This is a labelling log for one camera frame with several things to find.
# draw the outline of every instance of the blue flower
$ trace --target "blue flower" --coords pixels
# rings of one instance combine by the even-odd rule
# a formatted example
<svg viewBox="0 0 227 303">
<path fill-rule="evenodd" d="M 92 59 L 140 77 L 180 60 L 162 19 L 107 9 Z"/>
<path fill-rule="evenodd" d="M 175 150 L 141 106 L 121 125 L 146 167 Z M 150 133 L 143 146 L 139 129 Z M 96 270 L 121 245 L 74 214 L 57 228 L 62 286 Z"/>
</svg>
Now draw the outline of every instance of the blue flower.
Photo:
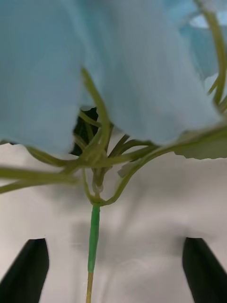
<svg viewBox="0 0 227 303">
<path fill-rule="evenodd" d="M 214 125 L 198 73 L 217 59 L 194 13 L 191 0 L 0 0 L 0 139 L 68 152 L 79 108 L 93 105 L 82 66 L 129 135 L 166 144 Z"/>
</svg>

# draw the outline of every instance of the green plastic stem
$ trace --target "green plastic stem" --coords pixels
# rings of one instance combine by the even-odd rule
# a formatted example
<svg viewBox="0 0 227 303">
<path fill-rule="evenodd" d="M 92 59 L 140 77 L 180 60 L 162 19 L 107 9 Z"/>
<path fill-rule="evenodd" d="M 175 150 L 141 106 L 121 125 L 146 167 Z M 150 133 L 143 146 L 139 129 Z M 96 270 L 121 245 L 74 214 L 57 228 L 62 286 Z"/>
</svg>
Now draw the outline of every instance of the green plastic stem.
<svg viewBox="0 0 227 303">
<path fill-rule="evenodd" d="M 99 235 L 99 218 L 100 218 L 100 207 L 93 206 L 91 213 L 91 229 L 89 238 L 89 256 L 87 270 L 89 273 L 93 273 L 96 263 L 96 251 L 98 245 Z"/>
</svg>

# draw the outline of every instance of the artificial flower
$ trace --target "artificial flower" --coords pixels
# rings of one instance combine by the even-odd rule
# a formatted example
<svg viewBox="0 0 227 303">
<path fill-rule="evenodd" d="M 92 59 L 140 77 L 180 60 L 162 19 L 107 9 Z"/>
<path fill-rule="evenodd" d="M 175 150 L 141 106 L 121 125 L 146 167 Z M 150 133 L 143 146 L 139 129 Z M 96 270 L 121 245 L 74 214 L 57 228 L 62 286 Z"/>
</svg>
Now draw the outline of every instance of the artificial flower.
<svg viewBox="0 0 227 303">
<path fill-rule="evenodd" d="M 186 9 L 175 22 L 171 12 L 182 3 Z M 137 139 L 167 144 L 184 131 L 218 123 L 197 71 L 199 66 L 205 78 L 216 70 L 211 34 L 208 49 L 201 50 L 204 34 L 196 29 L 197 37 L 190 25 L 190 5 L 190 0 L 0 0 L 0 140 L 68 152 L 79 108 L 93 105 L 83 86 L 83 66 L 111 121 Z M 212 62 L 206 62 L 201 54 L 210 49 Z"/>
</svg>

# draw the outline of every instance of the thin green stem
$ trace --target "thin green stem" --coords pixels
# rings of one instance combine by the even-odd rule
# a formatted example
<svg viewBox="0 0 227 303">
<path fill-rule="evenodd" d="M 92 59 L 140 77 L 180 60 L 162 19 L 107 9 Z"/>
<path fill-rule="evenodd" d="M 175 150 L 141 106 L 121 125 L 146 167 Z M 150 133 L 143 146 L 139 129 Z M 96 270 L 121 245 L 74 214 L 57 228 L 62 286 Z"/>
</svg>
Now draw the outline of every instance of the thin green stem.
<svg viewBox="0 0 227 303">
<path fill-rule="evenodd" d="M 216 89 L 215 96 L 214 96 L 215 103 L 218 105 L 221 102 L 221 98 L 222 98 L 222 94 L 223 94 L 225 82 L 226 82 L 227 60 L 226 60 L 225 42 L 224 42 L 224 38 L 223 38 L 223 34 L 221 31 L 220 25 L 218 23 L 218 20 L 217 20 L 215 14 L 212 12 L 206 11 L 203 7 L 202 7 L 202 12 L 211 29 L 213 40 L 214 40 L 214 45 L 215 45 L 216 53 L 217 53 L 217 57 L 218 57 L 219 75 L 216 79 L 217 89 Z"/>
<path fill-rule="evenodd" d="M 91 125 L 89 123 L 85 122 L 85 128 L 87 131 L 88 140 L 90 142 L 94 137 L 92 129 L 91 129 Z"/>
<path fill-rule="evenodd" d="M 79 179 L 74 176 L 67 176 L 59 173 L 50 173 L 42 171 L 34 171 L 28 169 L 16 169 L 8 167 L 0 167 L 0 178 L 2 179 L 19 179 L 27 181 L 37 181 L 42 183 L 65 183 L 75 185 Z"/>
<path fill-rule="evenodd" d="M 116 146 L 113 148 L 113 150 L 111 151 L 111 153 L 109 154 L 109 157 L 115 157 L 118 154 L 118 150 L 119 148 L 121 148 L 121 146 L 128 140 L 129 136 L 128 135 L 124 135 L 116 144 Z"/>
<path fill-rule="evenodd" d="M 9 191 L 14 191 L 22 188 L 48 185 L 48 183 L 37 182 L 37 181 L 17 181 L 0 187 L 0 194 L 7 193 Z"/>
<path fill-rule="evenodd" d="M 33 147 L 26 147 L 26 149 L 36 160 L 45 164 L 53 165 L 56 167 L 63 167 L 67 164 L 66 160 L 58 159 L 47 154 L 46 152 L 39 151 Z"/>
<path fill-rule="evenodd" d="M 222 113 L 224 113 L 227 110 L 227 96 L 225 96 L 224 99 L 219 104 L 219 109 Z"/>
<path fill-rule="evenodd" d="M 86 142 L 77 134 L 74 134 L 75 143 L 79 146 L 81 150 L 84 150 L 87 146 Z"/>
<path fill-rule="evenodd" d="M 96 146 L 96 152 L 95 154 L 93 154 L 93 159 L 92 159 L 92 162 L 96 162 L 101 156 L 102 151 L 105 150 L 105 147 L 107 145 L 109 139 L 110 122 L 108 119 L 108 114 L 104 102 L 99 92 L 97 91 L 90 74 L 85 68 L 82 68 L 82 76 L 84 79 L 85 87 L 89 91 L 90 95 L 94 100 L 95 105 L 97 106 L 99 117 L 102 124 L 101 127 L 102 136 L 100 138 L 100 144 Z"/>
<path fill-rule="evenodd" d="M 82 118 L 85 122 L 93 125 L 93 126 L 96 126 L 96 127 L 101 127 L 101 123 L 91 119 L 90 117 L 88 117 L 85 113 L 83 113 L 81 110 L 79 112 L 79 116 L 80 118 Z"/>
<path fill-rule="evenodd" d="M 95 152 L 95 147 L 97 146 L 101 137 L 101 129 L 98 130 L 97 134 L 94 136 L 92 141 L 83 150 L 80 157 L 76 160 L 69 160 L 66 167 L 61 171 L 62 174 L 69 175 L 81 167 L 85 167 L 87 163 L 87 158 Z"/>
<path fill-rule="evenodd" d="M 103 200 L 101 198 L 96 199 L 95 196 L 90 195 L 90 200 L 92 201 L 93 205 L 97 205 L 99 207 L 101 206 L 105 206 L 105 205 L 110 205 L 112 203 L 114 203 L 121 195 L 121 193 L 123 192 L 123 190 L 125 189 L 126 185 L 128 184 L 129 180 L 131 179 L 131 177 L 141 168 L 143 167 L 145 164 L 147 164 L 149 161 L 164 155 L 166 153 L 169 152 L 173 152 L 173 151 L 181 151 L 185 148 L 188 147 L 194 147 L 194 146 L 198 146 L 200 144 L 204 144 L 204 143 L 209 143 L 213 140 L 218 140 L 220 138 L 223 138 L 227 136 L 227 127 L 222 127 L 220 129 L 215 129 L 215 130 L 211 130 L 210 132 L 207 132 L 205 134 L 202 135 L 198 135 L 196 136 L 194 139 L 192 139 L 191 141 L 185 141 L 185 142 L 181 142 L 178 143 L 177 145 L 170 145 L 164 148 L 159 148 L 157 150 L 155 150 L 154 152 L 148 154 L 147 156 L 145 156 L 144 158 L 142 158 L 140 161 L 138 161 L 138 163 L 135 164 L 135 166 L 133 166 L 131 168 L 131 170 L 129 171 L 129 173 L 121 180 L 115 194 L 113 197 L 111 197 L 108 200 Z"/>
<path fill-rule="evenodd" d="M 130 148 L 136 147 L 136 146 L 152 146 L 153 149 L 158 148 L 158 146 L 155 146 L 150 141 L 139 141 L 139 140 L 129 140 L 122 146 L 118 148 L 118 151 L 115 152 L 115 156 L 121 155 Z"/>
</svg>

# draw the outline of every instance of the wire stem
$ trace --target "wire stem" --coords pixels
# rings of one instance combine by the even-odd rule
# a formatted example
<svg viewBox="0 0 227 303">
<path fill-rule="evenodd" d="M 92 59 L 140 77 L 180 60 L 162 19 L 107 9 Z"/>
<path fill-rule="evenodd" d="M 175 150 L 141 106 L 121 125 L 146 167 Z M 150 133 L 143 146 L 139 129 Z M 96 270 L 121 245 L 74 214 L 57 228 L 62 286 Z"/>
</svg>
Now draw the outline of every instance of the wire stem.
<svg viewBox="0 0 227 303">
<path fill-rule="evenodd" d="M 91 293 L 92 293 L 93 275 L 94 275 L 94 273 L 88 273 L 86 303 L 91 303 Z"/>
</svg>

